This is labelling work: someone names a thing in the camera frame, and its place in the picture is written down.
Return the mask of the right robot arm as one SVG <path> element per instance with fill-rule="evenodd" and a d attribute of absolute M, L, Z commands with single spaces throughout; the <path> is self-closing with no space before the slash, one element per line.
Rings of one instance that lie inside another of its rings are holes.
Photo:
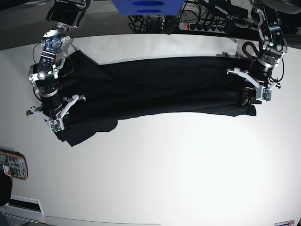
<path fill-rule="evenodd" d="M 46 20 L 52 23 L 52 27 L 41 40 L 39 61 L 29 70 L 29 82 L 42 105 L 31 107 L 26 112 L 27 116 L 42 113 L 43 109 L 54 112 L 63 106 L 64 100 L 59 93 L 59 71 L 67 58 L 64 50 L 70 41 L 67 32 L 78 27 L 90 4 L 90 0 L 55 0 L 50 8 Z"/>

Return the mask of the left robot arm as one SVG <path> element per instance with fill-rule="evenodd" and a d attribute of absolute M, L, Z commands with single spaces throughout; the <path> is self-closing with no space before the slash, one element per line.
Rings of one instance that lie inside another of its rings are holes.
<path fill-rule="evenodd" d="M 279 24 L 279 14 L 268 7 L 262 0 L 252 0 L 253 17 L 258 17 L 257 31 L 259 33 L 259 47 L 251 42 L 243 44 L 243 53 L 252 60 L 250 68 L 245 72 L 245 79 L 254 85 L 257 101 L 268 102 L 274 88 L 281 88 L 280 78 L 273 78 L 272 71 L 283 63 L 287 53 L 286 41 L 283 38 Z"/>

